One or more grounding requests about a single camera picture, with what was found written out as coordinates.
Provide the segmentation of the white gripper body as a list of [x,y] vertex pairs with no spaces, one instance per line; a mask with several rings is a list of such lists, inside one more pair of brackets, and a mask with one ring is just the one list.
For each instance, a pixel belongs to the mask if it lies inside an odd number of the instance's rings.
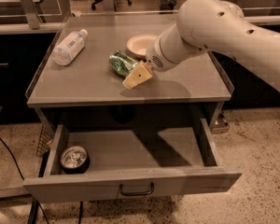
[[161,39],[158,37],[147,46],[146,60],[150,66],[159,72],[166,72],[174,67],[176,63],[169,61],[161,51]]

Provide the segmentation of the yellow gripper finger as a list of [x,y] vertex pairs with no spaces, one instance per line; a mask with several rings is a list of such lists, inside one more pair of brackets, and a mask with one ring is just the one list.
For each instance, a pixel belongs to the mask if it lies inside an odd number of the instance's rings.
[[132,70],[132,72],[126,76],[123,80],[122,85],[130,90],[134,87],[148,81],[153,77],[152,70],[143,61],[139,62],[138,65]]

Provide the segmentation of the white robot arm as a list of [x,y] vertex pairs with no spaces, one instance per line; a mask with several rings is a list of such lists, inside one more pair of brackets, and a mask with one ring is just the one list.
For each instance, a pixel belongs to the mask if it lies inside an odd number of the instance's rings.
[[132,89],[186,59],[207,51],[223,54],[280,92],[280,33],[245,20],[242,10],[221,0],[187,0],[175,23],[147,46],[146,61],[124,79]]

